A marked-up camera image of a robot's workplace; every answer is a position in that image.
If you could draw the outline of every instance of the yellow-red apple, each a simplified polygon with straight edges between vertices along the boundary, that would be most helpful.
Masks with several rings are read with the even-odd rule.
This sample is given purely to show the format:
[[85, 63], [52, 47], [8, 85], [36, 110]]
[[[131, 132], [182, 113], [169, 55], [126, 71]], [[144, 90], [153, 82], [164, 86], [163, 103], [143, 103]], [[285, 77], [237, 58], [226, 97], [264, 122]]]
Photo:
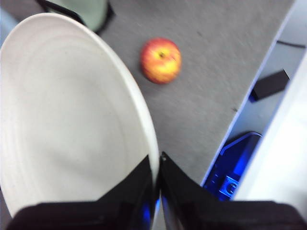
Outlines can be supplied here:
[[169, 83], [180, 72], [180, 50], [174, 42], [166, 38], [150, 39], [142, 49], [141, 66], [150, 81], [157, 84]]

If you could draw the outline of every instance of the black object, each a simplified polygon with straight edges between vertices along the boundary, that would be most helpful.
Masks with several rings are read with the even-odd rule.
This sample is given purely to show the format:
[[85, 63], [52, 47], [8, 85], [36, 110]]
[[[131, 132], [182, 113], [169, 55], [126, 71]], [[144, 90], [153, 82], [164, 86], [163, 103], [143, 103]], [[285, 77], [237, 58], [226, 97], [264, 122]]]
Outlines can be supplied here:
[[94, 202], [48, 203], [19, 211], [7, 230], [149, 230], [162, 192], [169, 230], [306, 230], [295, 208], [274, 202], [218, 201], [163, 153], [153, 190], [146, 157]]
[[26, 207], [7, 230], [149, 230], [158, 196], [147, 156], [99, 200]]
[[165, 222], [170, 230], [307, 229], [290, 205], [217, 200], [188, 178], [165, 153], [161, 157], [160, 176]]
[[260, 100], [285, 89], [289, 77], [284, 70], [276, 72], [256, 82], [252, 91], [254, 99]]
[[261, 135], [248, 132], [221, 149], [203, 188], [219, 200], [229, 200], [249, 162]]
[[301, 44], [294, 44], [294, 43], [285, 42], [285, 41], [281, 41], [281, 40], [278, 40], [276, 43], [286, 45], [286, 46], [292, 46], [292, 47], [295, 47], [295, 48], [306, 49], [306, 46], [301, 45]]
[[[71, 11], [65, 7], [59, 6], [53, 2], [47, 1], [47, 0], [36, 0], [36, 2], [43, 8], [45, 12], [49, 12], [50, 10], [54, 10], [55, 12], [59, 12], [61, 14], [64, 14], [66, 16], [71, 17], [72, 19], [80, 22], [81, 24], [85, 25], [84, 21], [80, 17], [79, 14], [77, 14], [74, 11]], [[110, 5], [110, 2], [107, 4], [107, 12], [106, 12], [106, 19], [104, 22], [101, 22], [100, 27], [95, 31], [95, 33], [99, 33], [106, 29], [107, 25], [110, 23], [112, 18], [114, 17], [114, 11]]]

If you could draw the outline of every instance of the blue plastic part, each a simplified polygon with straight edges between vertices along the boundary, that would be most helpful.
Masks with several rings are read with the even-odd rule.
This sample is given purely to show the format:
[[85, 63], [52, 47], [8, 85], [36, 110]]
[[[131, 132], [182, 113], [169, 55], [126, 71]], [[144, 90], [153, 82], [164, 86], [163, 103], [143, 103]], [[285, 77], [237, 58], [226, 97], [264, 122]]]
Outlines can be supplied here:
[[261, 137], [249, 132], [224, 145], [203, 187], [219, 200], [229, 200]]

